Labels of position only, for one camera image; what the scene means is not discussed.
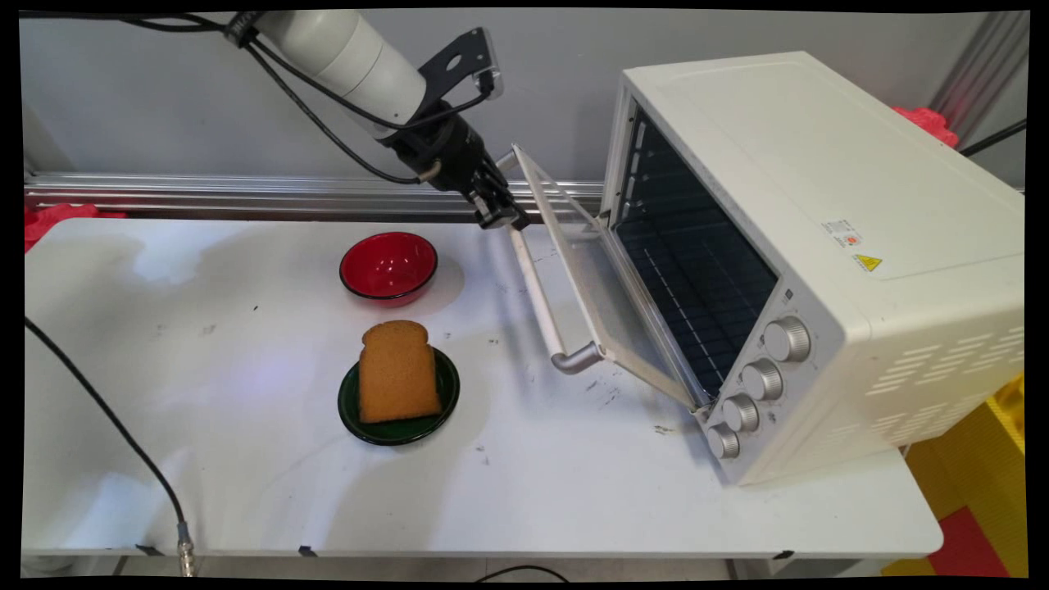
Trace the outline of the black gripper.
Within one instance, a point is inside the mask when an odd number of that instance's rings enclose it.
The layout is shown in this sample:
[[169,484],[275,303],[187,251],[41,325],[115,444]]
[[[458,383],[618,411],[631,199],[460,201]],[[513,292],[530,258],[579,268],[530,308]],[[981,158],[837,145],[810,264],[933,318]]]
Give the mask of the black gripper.
[[461,192],[475,203],[475,218],[484,230],[509,227],[524,230],[528,213],[515,202],[502,169],[490,157],[483,139],[458,113],[436,122],[398,130],[379,144],[390,148],[397,159],[418,173],[425,173],[441,161],[441,171],[431,186],[441,191]]

